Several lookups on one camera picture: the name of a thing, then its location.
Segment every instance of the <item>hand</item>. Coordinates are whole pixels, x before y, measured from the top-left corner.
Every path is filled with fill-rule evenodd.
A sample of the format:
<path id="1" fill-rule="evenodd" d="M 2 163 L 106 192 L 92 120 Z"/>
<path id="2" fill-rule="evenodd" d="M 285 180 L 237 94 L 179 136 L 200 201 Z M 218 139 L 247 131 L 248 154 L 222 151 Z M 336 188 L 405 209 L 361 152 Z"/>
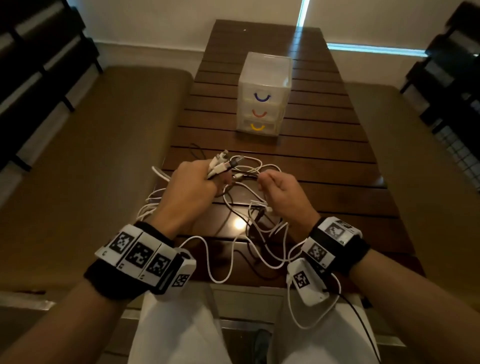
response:
<path id="1" fill-rule="evenodd" d="M 293 239 L 306 239 L 320 215 L 295 177 L 277 170 L 266 170 L 258 175 L 257 181 L 273 212 L 288 222 L 288 231 Z"/>
<path id="2" fill-rule="evenodd" d="M 182 162 L 164 191 L 160 204 L 146 220 L 169 239 L 195 221 L 211 205 L 214 197 L 232 183 L 231 172 L 207 180 L 210 160 Z"/>

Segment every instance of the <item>forearm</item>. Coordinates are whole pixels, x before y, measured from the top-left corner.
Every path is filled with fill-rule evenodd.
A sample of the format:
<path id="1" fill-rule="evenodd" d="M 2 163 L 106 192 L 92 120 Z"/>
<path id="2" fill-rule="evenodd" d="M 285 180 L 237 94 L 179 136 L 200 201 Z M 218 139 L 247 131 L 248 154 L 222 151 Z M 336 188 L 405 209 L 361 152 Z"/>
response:
<path id="1" fill-rule="evenodd" d="M 0 364 L 95 363 L 128 302 L 109 300 L 82 280 L 2 355 Z"/>
<path id="2" fill-rule="evenodd" d="M 370 250 L 350 279 L 400 338 L 433 363 L 477 363 L 480 315 L 459 299 Z"/>

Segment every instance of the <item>brown cushion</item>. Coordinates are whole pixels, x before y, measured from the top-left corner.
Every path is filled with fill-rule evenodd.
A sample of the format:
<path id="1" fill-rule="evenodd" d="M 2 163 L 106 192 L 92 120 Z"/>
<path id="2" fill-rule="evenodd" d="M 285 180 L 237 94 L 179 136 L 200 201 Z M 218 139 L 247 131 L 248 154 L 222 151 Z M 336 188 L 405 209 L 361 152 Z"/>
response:
<path id="1" fill-rule="evenodd" d="M 192 84 L 185 71 L 113 67 L 0 211 L 0 289 L 67 288 L 134 221 Z"/>

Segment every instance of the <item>translucent storage box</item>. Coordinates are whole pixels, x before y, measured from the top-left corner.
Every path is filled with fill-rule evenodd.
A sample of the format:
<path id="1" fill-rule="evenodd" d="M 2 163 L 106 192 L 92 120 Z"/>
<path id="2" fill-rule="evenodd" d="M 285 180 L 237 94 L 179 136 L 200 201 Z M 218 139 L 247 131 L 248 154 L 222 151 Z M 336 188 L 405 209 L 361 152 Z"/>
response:
<path id="1" fill-rule="evenodd" d="M 292 58 L 249 52 L 239 79 L 237 130 L 280 133 L 292 87 Z"/>

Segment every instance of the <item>right hand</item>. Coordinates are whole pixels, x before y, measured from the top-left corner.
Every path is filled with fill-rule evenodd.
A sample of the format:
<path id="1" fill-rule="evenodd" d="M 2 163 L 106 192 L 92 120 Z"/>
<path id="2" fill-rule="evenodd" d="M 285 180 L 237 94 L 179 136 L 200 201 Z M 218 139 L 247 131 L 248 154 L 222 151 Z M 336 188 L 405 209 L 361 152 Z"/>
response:
<path id="1" fill-rule="evenodd" d="M 266 170 L 258 175 L 258 189 L 273 212 L 289 224 L 288 231 L 301 241 L 320 219 L 300 184 L 291 174 L 277 170 Z"/>

